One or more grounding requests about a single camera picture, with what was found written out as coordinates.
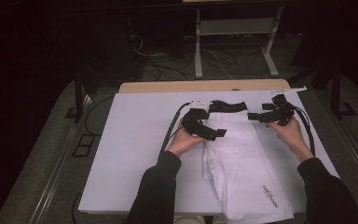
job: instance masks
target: black sleeve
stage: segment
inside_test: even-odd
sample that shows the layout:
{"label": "black sleeve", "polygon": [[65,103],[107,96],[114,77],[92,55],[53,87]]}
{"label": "black sleeve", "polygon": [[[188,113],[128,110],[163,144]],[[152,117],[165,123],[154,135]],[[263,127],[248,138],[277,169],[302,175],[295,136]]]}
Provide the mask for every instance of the black sleeve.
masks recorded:
{"label": "black sleeve", "polygon": [[309,224],[358,223],[358,207],[351,193],[319,159],[303,161],[297,170],[305,182]]}
{"label": "black sleeve", "polygon": [[175,178],[181,164],[176,155],[165,151],[158,158],[156,166],[145,171],[126,224],[173,223]]}

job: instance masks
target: person's left hand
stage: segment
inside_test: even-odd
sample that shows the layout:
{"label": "person's left hand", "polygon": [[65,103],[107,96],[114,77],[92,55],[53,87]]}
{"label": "person's left hand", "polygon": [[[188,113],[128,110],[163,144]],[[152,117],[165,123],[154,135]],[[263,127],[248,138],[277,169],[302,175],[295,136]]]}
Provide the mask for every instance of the person's left hand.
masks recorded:
{"label": "person's left hand", "polygon": [[205,138],[193,136],[186,132],[185,128],[182,126],[182,121],[180,121],[178,130],[173,136],[173,140],[168,147],[168,151],[172,152],[177,157],[180,157],[182,154],[189,151],[196,144],[206,141],[208,140],[206,140]]}

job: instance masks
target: folded fabric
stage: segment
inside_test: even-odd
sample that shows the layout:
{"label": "folded fabric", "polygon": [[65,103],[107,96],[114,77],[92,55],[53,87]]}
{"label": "folded fabric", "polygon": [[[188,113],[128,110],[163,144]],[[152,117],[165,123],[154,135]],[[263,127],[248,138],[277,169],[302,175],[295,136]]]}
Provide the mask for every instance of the folded fabric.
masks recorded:
{"label": "folded fabric", "polygon": [[247,110],[211,113],[204,124],[227,129],[203,152],[203,177],[212,179],[229,224],[268,223],[293,218],[293,207],[265,156]]}

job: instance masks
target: white table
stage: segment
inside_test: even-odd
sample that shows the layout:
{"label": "white table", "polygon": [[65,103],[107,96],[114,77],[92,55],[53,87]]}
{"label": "white table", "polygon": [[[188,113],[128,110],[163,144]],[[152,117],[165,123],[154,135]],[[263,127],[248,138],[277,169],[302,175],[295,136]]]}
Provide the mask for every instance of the white table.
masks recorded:
{"label": "white table", "polygon": [[[264,83],[268,85],[267,89],[271,90],[274,86],[270,84],[271,82],[277,85],[287,85],[287,82],[281,79],[270,82],[242,80],[192,83],[196,83],[199,90],[211,84],[215,85],[218,90],[224,88],[225,85],[242,90],[241,87],[246,89],[249,83],[253,84],[251,85],[253,88],[257,86],[255,83],[259,84],[259,88],[263,88],[260,83]],[[170,86],[175,83],[165,83],[165,85],[164,83],[146,83],[145,85],[149,86],[148,90],[153,90],[150,86]],[[173,92],[119,93],[115,96],[79,205],[80,211],[91,214],[126,214],[129,212],[141,177],[147,168],[156,164],[164,136],[175,112],[183,103],[199,98],[204,102],[223,100],[230,104],[244,101],[248,105],[249,112],[261,113],[263,112],[261,104],[270,103],[272,97],[271,91],[175,91],[186,85],[185,82],[176,84],[172,85],[171,91]],[[136,88],[139,85],[143,86],[142,83],[134,83],[134,89],[140,90]],[[128,86],[123,86],[124,92],[127,89]],[[304,109],[296,93],[286,95],[286,99],[293,105]],[[296,157],[276,137],[276,133],[266,128],[264,124],[255,121],[255,128],[290,203],[296,212],[305,212],[304,184],[296,171],[298,166]],[[322,160],[332,175],[337,176],[313,127],[312,134],[317,157]],[[212,183],[202,178],[201,152],[201,145],[197,145],[181,157],[183,164],[176,178],[175,213],[177,215],[221,214]]]}

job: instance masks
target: hand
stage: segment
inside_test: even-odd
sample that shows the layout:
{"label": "hand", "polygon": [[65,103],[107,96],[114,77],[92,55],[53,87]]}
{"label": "hand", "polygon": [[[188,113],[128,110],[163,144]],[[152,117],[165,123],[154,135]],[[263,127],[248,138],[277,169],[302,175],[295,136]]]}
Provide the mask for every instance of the hand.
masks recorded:
{"label": "hand", "polygon": [[193,146],[198,143],[206,142],[205,138],[193,136],[186,132],[185,128],[182,126],[182,121],[179,123],[178,130],[173,136],[168,151],[175,154],[177,157],[182,156],[185,152],[189,151]]}
{"label": "hand", "polygon": [[301,128],[295,117],[291,117],[285,126],[274,122],[267,124],[278,135],[278,137],[296,154],[299,161],[313,158],[310,148],[304,141]]}

